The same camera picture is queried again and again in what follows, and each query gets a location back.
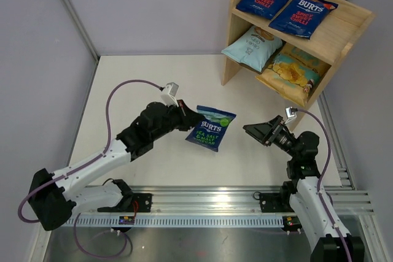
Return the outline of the blue sea salt vinegar bag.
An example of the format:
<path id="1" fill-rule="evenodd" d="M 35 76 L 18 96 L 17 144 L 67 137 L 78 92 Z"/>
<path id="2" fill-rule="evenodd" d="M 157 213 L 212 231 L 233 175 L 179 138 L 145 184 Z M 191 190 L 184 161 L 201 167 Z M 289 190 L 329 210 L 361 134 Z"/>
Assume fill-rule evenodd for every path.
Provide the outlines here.
<path id="1" fill-rule="evenodd" d="M 186 141 L 218 152 L 227 128 L 236 118 L 236 114 L 201 105 L 197 105 L 196 110 L 204 119 L 194 127 L 185 138 Z"/>

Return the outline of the tan salt vinegar chips bag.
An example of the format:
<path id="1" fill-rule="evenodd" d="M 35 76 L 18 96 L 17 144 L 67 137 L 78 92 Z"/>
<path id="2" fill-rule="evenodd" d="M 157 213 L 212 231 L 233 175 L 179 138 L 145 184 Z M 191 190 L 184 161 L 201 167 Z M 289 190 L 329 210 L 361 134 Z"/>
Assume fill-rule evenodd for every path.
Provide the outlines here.
<path id="1" fill-rule="evenodd" d="M 329 69 L 328 63 L 286 43 L 256 79 L 304 107 Z"/>

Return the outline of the light blue cassava chips bag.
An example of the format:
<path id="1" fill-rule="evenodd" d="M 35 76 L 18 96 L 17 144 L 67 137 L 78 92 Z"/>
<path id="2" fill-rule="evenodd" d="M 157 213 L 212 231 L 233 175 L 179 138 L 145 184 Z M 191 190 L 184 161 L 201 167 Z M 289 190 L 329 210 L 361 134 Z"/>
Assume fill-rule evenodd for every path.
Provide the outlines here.
<path id="1" fill-rule="evenodd" d="M 267 61 L 283 45 L 282 40 L 264 29 L 252 26 L 238 40 L 221 51 L 226 57 L 262 72 Z"/>

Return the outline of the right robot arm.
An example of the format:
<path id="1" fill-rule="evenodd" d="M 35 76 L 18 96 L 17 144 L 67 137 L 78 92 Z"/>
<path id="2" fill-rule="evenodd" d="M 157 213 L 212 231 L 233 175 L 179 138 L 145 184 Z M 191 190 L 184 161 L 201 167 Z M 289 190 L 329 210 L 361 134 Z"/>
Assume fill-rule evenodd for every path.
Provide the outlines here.
<path id="1" fill-rule="evenodd" d="M 252 195 L 261 211 L 295 213 L 298 222 L 285 222 L 284 227 L 289 232 L 305 232 L 311 261 L 363 261 L 362 239 L 345 227 L 322 184 L 324 172 L 316 162 L 319 136 L 312 131 L 295 136 L 280 115 L 266 123 L 244 125 L 243 129 L 262 145 L 276 145 L 291 157 L 286 169 L 289 179 L 279 192 L 256 191 Z"/>

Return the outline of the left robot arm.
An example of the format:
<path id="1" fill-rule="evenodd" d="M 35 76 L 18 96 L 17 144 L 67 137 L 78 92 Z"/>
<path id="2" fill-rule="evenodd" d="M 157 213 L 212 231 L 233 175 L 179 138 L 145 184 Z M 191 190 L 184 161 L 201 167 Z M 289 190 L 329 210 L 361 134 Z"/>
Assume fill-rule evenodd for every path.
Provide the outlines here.
<path id="1" fill-rule="evenodd" d="M 166 134 L 174 130 L 189 131 L 203 119 L 181 99 L 175 106 L 151 102 L 129 127 L 88 161 L 55 172 L 37 171 L 21 203 L 30 205 L 37 217 L 35 222 L 46 231 L 59 228 L 74 214 L 93 209 L 127 211 L 133 203 L 133 192 L 123 180 L 114 180 L 102 187 L 90 187 L 89 184 L 143 156 Z"/>

